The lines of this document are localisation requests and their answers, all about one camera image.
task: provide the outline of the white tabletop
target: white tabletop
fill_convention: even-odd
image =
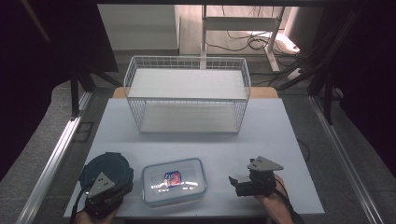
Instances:
[[[105,152],[120,152],[134,169],[134,189],[125,195],[118,217],[256,217],[263,211],[253,197],[237,197],[228,176],[248,181],[249,159],[258,156],[284,167],[275,173],[285,182],[299,214],[324,213],[281,99],[254,99],[239,134],[140,133],[126,99],[110,99],[86,160]],[[199,158],[207,191],[198,201],[151,208],[143,202],[140,176],[151,164]],[[65,211],[80,191],[75,191]],[[83,208],[82,197],[78,209]]]

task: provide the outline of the white shelf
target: white shelf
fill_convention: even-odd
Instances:
[[[131,98],[246,100],[242,72],[214,69],[138,68]]]
[[[141,133],[237,133],[233,104],[146,104]]]

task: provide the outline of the aluminum rail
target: aluminum rail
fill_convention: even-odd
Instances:
[[[366,214],[370,223],[379,224],[384,223],[381,216],[378,213],[378,209],[376,208],[375,202],[370,195],[370,192],[364,186],[361,178],[356,171],[352,161],[350,160],[349,156],[347,155],[346,150],[344,149],[341,140],[338,138],[337,132],[335,131],[332,125],[327,123],[326,118],[323,116],[321,111],[323,110],[319,98],[317,96],[309,96],[309,99],[314,107],[318,119],[323,126],[323,129],[327,136],[329,137],[332,148],[334,149],[335,154],[338,157],[338,160],[341,162],[341,166],[343,167],[346,177],[349,179],[349,182],[355,191],[360,203],[361,207],[363,208],[364,213]]]
[[[27,200],[25,206],[20,213],[20,216],[16,222],[17,224],[28,224],[34,221],[35,215],[37,214],[38,209],[40,208],[40,205],[43,202],[48,189],[50,188],[53,177],[55,177],[56,175],[62,158],[64,157],[64,154],[70,144],[72,136],[81,121],[81,116],[89,100],[91,99],[91,96],[92,94],[89,92],[83,93],[81,99],[79,100],[79,113],[77,117],[74,120],[70,120],[66,124],[64,132],[62,133],[57,145],[55,146],[55,149],[53,150],[46,167],[41,173],[41,176],[38,178],[38,181],[35,184],[35,188],[33,189],[32,193],[29,196],[29,199]]]

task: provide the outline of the wire basket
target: wire basket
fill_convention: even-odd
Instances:
[[[124,79],[141,133],[239,133],[250,86],[243,58],[134,56]]]

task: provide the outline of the clear plastic container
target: clear plastic container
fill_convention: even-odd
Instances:
[[[189,202],[206,192],[203,165],[196,158],[147,166],[142,183],[143,200],[149,206]]]

